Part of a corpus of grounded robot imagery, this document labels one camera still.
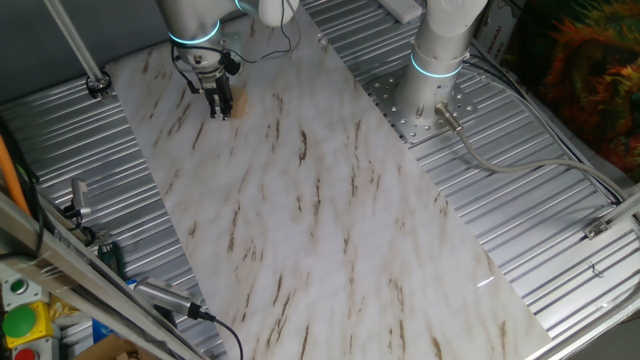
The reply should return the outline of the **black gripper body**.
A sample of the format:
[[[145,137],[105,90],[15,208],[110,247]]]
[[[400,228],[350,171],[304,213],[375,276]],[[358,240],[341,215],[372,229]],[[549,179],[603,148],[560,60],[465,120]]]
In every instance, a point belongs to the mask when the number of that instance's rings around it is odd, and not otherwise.
[[[229,77],[225,71],[199,72],[197,78],[202,93],[212,93],[226,98],[232,97]]]

